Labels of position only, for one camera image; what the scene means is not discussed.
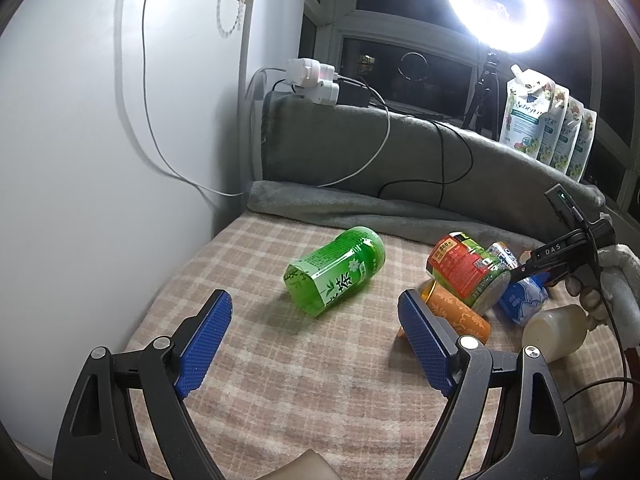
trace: gray blanket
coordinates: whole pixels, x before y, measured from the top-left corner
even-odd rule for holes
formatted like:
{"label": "gray blanket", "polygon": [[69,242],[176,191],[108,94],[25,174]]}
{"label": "gray blanket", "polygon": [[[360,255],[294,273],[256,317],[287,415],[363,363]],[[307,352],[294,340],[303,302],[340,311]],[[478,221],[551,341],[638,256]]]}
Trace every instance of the gray blanket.
{"label": "gray blanket", "polygon": [[364,225],[379,233],[429,245],[453,231],[465,232],[484,247],[501,240],[516,254],[541,245],[533,238],[482,224],[436,207],[399,200],[380,200],[301,184],[264,180],[254,182],[247,205],[258,213],[283,216],[309,224],[343,229]]}
{"label": "gray blanket", "polygon": [[[308,186],[336,180],[362,167],[380,146],[385,131],[382,110],[321,106],[292,94],[271,92],[262,117],[263,178]],[[440,126],[440,131],[446,180],[455,180],[469,168],[470,155],[451,129]],[[391,114],[389,140],[378,158],[365,171],[338,184],[342,192],[258,182],[249,207],[322,225],[364,223],[381,232],[428,243],[454,230],[465,230],[481,244],[489,239],[507,241],[519,234],[521,246],[531,246],[533,240],[547,243],[566,232],[544,197],[557,183],[591,220],[598,219],[604,210],[604,196],[597,188],[577,184],[559,171],[478,134],[459,133],[471,150],[473,168],[465,178],[446,187],[441,209],[435,207],[440,186],[433,184],[393,184],[382,194],[391,203],[374,198],[387,182],[441,178],[436,126],[397,114]]]}

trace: white cable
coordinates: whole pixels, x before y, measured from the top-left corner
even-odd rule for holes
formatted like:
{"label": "white cable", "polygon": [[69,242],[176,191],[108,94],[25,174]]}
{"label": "white cable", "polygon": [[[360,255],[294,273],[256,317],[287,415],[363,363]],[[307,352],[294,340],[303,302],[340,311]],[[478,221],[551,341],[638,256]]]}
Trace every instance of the white cable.
{"label": "white cable", "polygon": [[162,161],[166,164],[166,166],[169,168],[169,170],[171,170],[171,172],[179,180],[181,180],[181,181],[183,181],[183,182],[185,182],[187,184],[191,184],[192,186],[195,186],[195,187],[197,187],[197,188],[199,188],[201,190],[209,191],[209,192],[212,192],[212,193],[216,193],[218,195],[228,196],[228,197],[242,196],[244,193],[224,193],[222,191],[218,191],[217,189],[211,189],[210,187],[198,184],[198,183],[194,182],[193,180],[189,180],[188,178],[183,176],[181,173],[179,173],[178,171],[174,170],[172,165],[169,164],[169,162],[164,158],[164,155],[162,154],[162,151],[160,151],[160,146],[158,146],[158,141],[156,140],[156,134],[154,133],[154,129],[151,126],[151,119],[149,118],[149,106],[148,106],[148,103],[147,103],[147,100],[146,100],[145,15],[146,15],[146,0],[144,0],[144,2],[142,3],[142,96],[143,96],[143,99],[144,99],[144,102],[145,102],[146,125],[149,128],[149,133],[151,134],[151,138],[153,139],[154,146],[156,147],[156,152],[158,152],[158,155],[160,156]]}
{"label": "white cable", "polygon": [[267,70],[275,70],[276,72],[286,72],[285,69],[279,68],[277,66],[264,66],[260,70],[257,70],[254,75],[251,76],[249,80],[249,84],[246,86],[246,92],[244,92],[244,98],[247,99],[249,97],[249,90],[254,85],[255,78],[258,74],[266,73]]}
{"label": "white cable", "polygon": [[[345,77],[345,76],[338,76],[339,79],[344,79],[346,81],[355,83],[357,85],[362,86],[363,88],[367,88],[367,86],[363,83],[361,83],[360,81],[357,81],[355,79],[351,79],[349,77]],[[329,187],[329,186],[334,186],[335,184],[340,184],[341,182],[344,182],[345,180],[347,180],[348,178],[351,178],[352,176],[356,176],[357,174],[361,173],[362,171],[364,171],[369,164],[371,164],[376,157],[380,154],[380,152],[382,151],[382,148],[385,147],[386,141],[389,138],[389,132],[391,131],[391,116],[389,115],[389,108],[386,106],[385,100],[380,97],[380,94],[378,92],[376,92],[373,88],[367,88],[369,89],[369,91],[382,103],[383,107],[385,107],[385,111],[386,111],[386,134],[385,134],[385,139],[382,141],[382,144],[380,144],[380,147],[378,148],[378,150],[376,151],[376,153],[373,154],[373,156],[369,159],[369,161],[363,166],[361,167],[358,171],[355,171],[354,173],[351,173],[348,176],[345,176],[343,178],[341,178],[340,180],[335,180],[334,182],[330,182],[328,184],[322,184],[322,186],[318,186],[318,187]]]}
{"label": "white cable", "polygon": [[[254,86],[254,81],[255,78],[258,74],[263,74],[264,77],[262,78],[262,84],[263,86],[267,83],[267,70],[275,70],[276,72],[286,72],[286,70],[284,70],[283,68],[278,68],[275,66],[265,66],[262,67],[260,70],[257,70],[254,75],[251,76],[251,79],[249,80],[249,84],[246,86],[246,91],[244,92],[244,100],[246,101],[249,97],[249,91],[251,90],[251,88]],[[249,107],[249,143],[248,143],[248,149],[249,149],[249,172],[250,172],[250,176],[252,180],[255,180],[255,168],[254,168],[254,149],[255,149],[255,136],[254,136],[254,127],[253,124],[254,122],[252,121],[252,118],[254,116],[254,101],[255,98],[254,96],[252,96],[251,99],[251,104]]]}

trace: green tea bottle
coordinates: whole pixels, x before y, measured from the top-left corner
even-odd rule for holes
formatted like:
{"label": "green tea bottle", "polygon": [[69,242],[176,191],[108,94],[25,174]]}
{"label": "green tea bottle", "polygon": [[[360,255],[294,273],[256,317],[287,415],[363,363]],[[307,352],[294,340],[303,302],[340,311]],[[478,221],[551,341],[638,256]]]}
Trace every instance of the green tea bottle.
{"label": "green tea bottle", "polygon": [[369,228],[354,227],[292,262],[283,279],[294,303],[315,317],[348,290],[370,280],[384,263],[380,237]]}

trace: plaid blanket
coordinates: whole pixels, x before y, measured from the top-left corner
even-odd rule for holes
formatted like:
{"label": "plaid blanket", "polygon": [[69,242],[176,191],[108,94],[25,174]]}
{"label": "plaid blanket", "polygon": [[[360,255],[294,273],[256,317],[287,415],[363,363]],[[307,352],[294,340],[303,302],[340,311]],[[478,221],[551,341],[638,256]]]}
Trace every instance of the plaid blanket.
{"label": "plaid blanket", "polygon": [[[216,288],[231,294],[231,325],[185,401],[228,479],[255,479],[308,448],[345,480],[403,479],[440,417],[446,400],[429,387],[409,343],[396,338],[398,295],[424,280],[429,246],[383,235],[386,264],[361,293],[317,319],[292,304],[282,281],[287,264],[339,233],[245,212],[169,281],[129,343],[135,350],[173,333]],[[550,295],[547,307],[575,301],[562,285]],[[487,319],[489,348],[520,348],[521,329],[497,312]],[[613,336],[600,327],[551,369],[565,396],[622,367]],[[621,390],[600,386],[569,403],[576,438],[599,429]],[[142,393],[132,396],[149,463],[169,476]],[[490,390],[464,476],[481,465],[498,399]]]}

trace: bottle label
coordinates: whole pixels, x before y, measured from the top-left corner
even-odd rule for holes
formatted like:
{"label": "bottle label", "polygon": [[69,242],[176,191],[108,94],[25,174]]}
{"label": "bottle label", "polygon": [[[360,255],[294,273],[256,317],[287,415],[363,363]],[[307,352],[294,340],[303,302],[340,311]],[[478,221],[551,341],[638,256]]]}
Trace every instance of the bottle label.
{"label": "bottle label", "polygon": [[449,235],[438,242],[428,259],[436,271],[436,279],[468,306],[472,306],[480,294],[497,276],[504,272],[504,265],[471,238],[462,233]]}
{"label": "bottle label", "polygon": [[378,265],[370,240],[346,231],[333,242],[291,265],[314,280],[325,306],[375,274]]}
{"label": "bottle label", "polygon": [[532,277],[511,283],[498,303],[515,324],[524,327],[548,298],[545,287]]}

